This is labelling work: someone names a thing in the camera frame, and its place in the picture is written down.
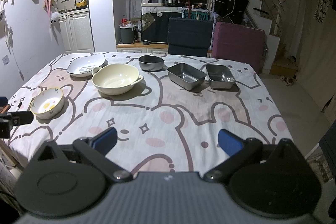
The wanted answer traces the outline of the yellow-rimmed lemon bowl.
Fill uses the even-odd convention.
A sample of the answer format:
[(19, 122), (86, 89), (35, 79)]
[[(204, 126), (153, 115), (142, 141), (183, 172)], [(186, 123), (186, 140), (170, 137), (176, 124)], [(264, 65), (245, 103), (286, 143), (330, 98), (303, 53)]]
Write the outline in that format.
[(49, 120), (61, 112), (64, 93), (61, 88), (49, 88), (36, 96), (30, 104), (30, 111), (39, 119)]

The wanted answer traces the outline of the cream two-handled ceramic bowl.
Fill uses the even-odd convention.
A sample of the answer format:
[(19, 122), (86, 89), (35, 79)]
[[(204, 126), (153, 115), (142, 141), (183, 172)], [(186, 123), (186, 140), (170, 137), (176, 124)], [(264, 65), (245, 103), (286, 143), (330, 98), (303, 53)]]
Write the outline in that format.
[(127, 93), (144, 79), (136, 67), (127, 64), (94, 67), (91, 72), (92, 83), (96, 89), (109, 96)]

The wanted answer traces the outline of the rectangular steel container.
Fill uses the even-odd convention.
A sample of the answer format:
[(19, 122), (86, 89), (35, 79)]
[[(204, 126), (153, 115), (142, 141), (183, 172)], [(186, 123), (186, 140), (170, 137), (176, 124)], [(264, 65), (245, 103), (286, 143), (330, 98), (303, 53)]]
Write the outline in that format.
[(207, 64), (206, 70), (211, 89), (222, 90), (233, 87), (235, 78), (228, 67), (224, 65)]
[(187, 91), (200, 86), (206, 78), (206, 74), (203, 71), (186, 63), (175, 64), (169, 67), (167, 72), (171, 81)]

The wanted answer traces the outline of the round stainless steel bowl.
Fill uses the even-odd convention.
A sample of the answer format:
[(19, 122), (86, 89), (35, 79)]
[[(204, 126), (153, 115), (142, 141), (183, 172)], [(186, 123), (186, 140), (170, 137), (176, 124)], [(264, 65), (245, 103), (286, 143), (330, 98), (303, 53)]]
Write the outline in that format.
[(140, 68), (147, 72), (160, 71), (164, 66), (164, 59), (157, 56), (143, 55), (138, 61)]

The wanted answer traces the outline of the cartoon bear tablecloth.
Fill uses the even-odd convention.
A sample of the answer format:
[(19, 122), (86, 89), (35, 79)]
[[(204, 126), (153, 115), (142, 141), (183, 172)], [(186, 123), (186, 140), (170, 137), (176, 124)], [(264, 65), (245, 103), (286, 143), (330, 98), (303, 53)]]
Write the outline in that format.
[(145, 72), (129, 92), (107, 97), (91, 80), (76, 80), (67, 73), (78, 57), (77, 53), (56, 57), (10, 98), (12, 110), (29, 110), (32, 100), (46, 89), (61, 88), (65, 96), (64, 108), (52, 120), (15, 127), (4, 141), (20, 165), (26, 166), (44, 141), (70, 144), (110, 127), (117, 130), (118, 141), (107, 157), (131, 173), (205, 173), (227, 159), (218, 145), (223, 128), (266, 144), (290, 137), (275, 102), (248, 64), (167, 55), (166, 67), (185, 63), (204, 71), (208, 64), (224, 65), (236, 84), (230, 90), (214, 90), (204, 83), (189, 92), (173, 83), (167, 71)]

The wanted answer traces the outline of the maroon chair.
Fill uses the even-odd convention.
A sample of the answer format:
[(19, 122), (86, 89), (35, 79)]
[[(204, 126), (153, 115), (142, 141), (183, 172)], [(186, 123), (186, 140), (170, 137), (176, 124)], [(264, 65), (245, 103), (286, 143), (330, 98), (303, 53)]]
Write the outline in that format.
[(246, 63), (258, 72), (264, 54), (265, 41), (263, 30), (217, 22), (212, 57)]

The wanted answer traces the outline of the white kitchen cabinets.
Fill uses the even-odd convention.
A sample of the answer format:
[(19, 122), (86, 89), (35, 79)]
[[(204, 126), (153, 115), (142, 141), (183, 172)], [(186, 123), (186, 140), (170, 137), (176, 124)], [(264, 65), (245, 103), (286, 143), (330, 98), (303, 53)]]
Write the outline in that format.
[(66, 53), (95, 51), (88, 9), (61, 14), (59, 23)]

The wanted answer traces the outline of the grey trash bin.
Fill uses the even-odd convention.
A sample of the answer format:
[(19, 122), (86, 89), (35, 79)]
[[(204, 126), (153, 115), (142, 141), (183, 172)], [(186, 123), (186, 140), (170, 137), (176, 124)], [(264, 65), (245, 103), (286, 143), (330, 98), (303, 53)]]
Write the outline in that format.
[(133, 44), (136, 38), (135, 25), (128, 24), (127, 26), (120, 25), (120, 44)]

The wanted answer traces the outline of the wooden low drawer unit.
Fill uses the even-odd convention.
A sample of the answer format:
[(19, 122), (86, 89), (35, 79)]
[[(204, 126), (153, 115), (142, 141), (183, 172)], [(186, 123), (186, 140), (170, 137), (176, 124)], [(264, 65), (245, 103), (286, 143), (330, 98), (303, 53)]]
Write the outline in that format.
[(148, 54), (165, 54), (168, 53), (168, 44), (165, 43), (149, 43), (136, 41), (133, 44), (118, 44), (118, 52), (130, 52), (130, 53), (148, 53)]

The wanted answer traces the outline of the dark blue chair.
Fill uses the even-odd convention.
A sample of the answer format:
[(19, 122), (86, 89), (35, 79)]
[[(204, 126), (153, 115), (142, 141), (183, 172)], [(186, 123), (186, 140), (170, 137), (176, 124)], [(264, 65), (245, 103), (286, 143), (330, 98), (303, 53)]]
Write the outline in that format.
[(171, 17), (167, 33), (168, 54), (207, 57), (211, 45), (213, 23)]

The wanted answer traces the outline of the black have a nice day cabinet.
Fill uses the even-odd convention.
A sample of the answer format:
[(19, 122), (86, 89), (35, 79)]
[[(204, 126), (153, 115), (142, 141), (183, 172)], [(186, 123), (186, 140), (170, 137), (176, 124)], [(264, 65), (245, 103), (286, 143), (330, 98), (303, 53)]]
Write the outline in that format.
[(155, 11), (142, 14), (141, 40), (150, 43), (167, 44), (169, 19), (182, 17), (181, 12)]

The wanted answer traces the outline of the pink hanging ribbon pompom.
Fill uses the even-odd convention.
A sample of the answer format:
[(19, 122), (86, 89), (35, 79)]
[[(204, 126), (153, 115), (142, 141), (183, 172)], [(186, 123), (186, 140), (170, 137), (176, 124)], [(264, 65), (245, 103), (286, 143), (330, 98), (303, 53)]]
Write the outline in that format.
[(50, 23), (50, 36), (58, 42), (56, 34), (56, 25), (59, 22), (60, 14), (55, 6), (55, 0), (44, 0), (44, 9), (47, 12)]

